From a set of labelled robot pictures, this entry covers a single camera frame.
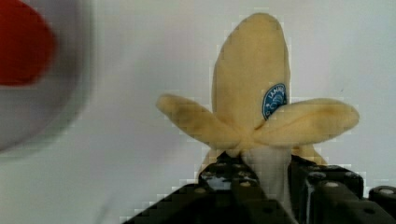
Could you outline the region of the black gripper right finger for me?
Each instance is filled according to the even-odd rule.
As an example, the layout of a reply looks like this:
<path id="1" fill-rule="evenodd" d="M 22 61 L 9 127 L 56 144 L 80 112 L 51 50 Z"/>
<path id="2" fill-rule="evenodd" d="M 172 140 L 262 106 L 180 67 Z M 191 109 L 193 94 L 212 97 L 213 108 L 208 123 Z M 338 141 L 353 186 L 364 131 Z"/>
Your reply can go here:
<path id="1" fill-rule="evenodd" d="M 292 156 L 290 200 L 299 224 L 396 224 L 395 188 L 378 186 L 363 195 L 363 178 L 338 165 Z"/>

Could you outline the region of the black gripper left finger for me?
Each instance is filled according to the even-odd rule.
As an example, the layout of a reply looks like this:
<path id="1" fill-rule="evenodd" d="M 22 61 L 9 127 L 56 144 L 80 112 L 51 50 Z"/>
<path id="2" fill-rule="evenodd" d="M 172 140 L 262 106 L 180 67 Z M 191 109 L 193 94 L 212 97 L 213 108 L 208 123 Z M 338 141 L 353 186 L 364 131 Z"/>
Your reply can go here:
<path id="1" fill-rule="evenodd" d="M 122 224 L 296 224 L 240 157 L 223 153 L 188 184 Z"/>

